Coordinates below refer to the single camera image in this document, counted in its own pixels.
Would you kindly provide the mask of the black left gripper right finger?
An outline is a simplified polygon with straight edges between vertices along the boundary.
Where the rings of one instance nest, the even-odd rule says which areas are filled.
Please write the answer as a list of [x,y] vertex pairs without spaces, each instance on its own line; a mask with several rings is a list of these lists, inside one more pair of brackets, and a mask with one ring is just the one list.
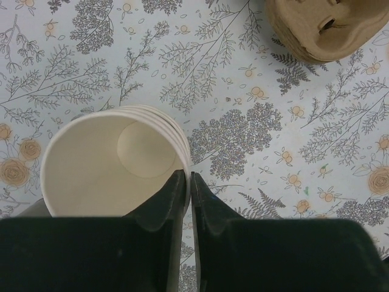
[[388,267],[361,225],[240,216],[190,182],[199,291],[387,291]]

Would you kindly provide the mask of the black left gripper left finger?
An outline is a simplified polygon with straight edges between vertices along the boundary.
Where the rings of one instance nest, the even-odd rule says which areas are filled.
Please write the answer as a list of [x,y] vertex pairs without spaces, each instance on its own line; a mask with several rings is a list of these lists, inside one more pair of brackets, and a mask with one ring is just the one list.
[[2,291],[177,291],[186,179],[122,217],[1,220]]

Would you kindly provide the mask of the green paper coffee cup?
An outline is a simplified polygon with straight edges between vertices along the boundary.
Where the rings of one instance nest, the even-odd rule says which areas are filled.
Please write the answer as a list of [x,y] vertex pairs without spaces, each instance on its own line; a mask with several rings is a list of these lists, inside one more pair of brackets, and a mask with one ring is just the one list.
[[123,216],[157,193],[182,161],[161,131],[109,109],[79,117],[49,142],[41,190],[54,217]]

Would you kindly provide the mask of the stack of paper cups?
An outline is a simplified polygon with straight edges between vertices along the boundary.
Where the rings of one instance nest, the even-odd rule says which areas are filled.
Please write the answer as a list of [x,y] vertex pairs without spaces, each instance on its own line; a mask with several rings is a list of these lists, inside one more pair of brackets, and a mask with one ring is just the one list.
[[176,121],[163,111],[148,105],[120,106],[116,109],[123,111],[126,114],[133,114],[134,116],[139,117],[139,121],[150,124],[156,130],[161,131],[161,135],[169,140],[170,144],[176,149],[177,154],[182,161],[187,185],[187,196],[189,196],[190,149],[187,138]]

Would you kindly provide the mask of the floral patterned table mat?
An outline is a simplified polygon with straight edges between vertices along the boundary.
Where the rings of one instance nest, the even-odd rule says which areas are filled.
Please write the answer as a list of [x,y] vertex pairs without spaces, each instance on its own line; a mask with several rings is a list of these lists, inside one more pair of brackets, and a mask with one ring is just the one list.
[[[312,64],[265,2],[2,1],[1,220],[54,217],[41,163],[69,122],[148,105],[182,128],[190,182],[240,216],[354,221],[388,267],[388,23]],[[177,291],[197,279],[186,186]]]

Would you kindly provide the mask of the brown pulp cup carrier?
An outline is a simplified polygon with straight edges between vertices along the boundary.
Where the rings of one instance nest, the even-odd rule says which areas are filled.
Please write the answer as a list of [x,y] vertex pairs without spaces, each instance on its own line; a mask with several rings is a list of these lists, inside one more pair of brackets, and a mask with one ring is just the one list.
[[324,64],[345,58],[388,23],[388,1],[265,2],[268,22],[298,60]]

